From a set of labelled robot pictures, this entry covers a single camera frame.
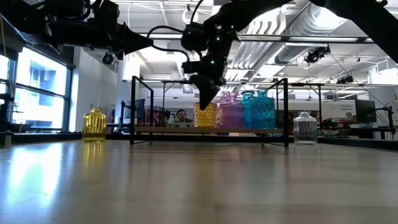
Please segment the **table surface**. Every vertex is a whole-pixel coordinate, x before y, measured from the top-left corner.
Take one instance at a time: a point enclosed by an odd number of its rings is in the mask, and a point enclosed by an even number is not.
[[[0,223],[396,223],[398,154],[320,144],[0,149]]]

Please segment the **clear glass jar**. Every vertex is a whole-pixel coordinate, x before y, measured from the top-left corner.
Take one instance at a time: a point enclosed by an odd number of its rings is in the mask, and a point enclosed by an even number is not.
[[[210,103],[206,109],[201,110],[200,104],[193,105],[193,120],[196,128],[214,128],[216,123],[217,105]]]
[[[314,146],[318,143],[317,120],[309,112],[300,112],[294,119],[294,143],[296,145]]]
[[[93,108],[83,118],[83,141],[103,142],[106,137],[106,115],[101,108]]]

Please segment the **person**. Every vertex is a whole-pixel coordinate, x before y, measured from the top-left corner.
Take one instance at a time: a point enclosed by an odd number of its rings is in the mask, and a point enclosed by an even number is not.
[[[174,123],[191,123],[192,120],[187,118],[187,113],[185,110],[178,110],[177,111],[177,119],[174,121]]]

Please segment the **yellow glass vase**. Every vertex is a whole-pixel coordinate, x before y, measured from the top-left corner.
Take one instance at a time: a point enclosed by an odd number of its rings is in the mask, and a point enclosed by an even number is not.
[[[214,128],[216,123],[216,112],[217,105],[215,103],[210,103],[206,109],[200,110],[199,103],[194,104],[194,122],[197,128]]]
[[[101,108],[93,108],[83,119],[83,141],[103,142],[106,137],[106,115]]]

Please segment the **turquoise glass vase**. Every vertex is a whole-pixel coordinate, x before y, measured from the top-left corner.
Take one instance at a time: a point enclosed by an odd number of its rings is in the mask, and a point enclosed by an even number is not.
[[[257,98],[251,100],[252,128],[275,128],[275,101],[267,97],[267,90],[258,90]]]
[[[243,99],[240,104],[243,105],[243,125],[246,129],[252,128],[251,99],[253,96],[254,91],[242,92]]]

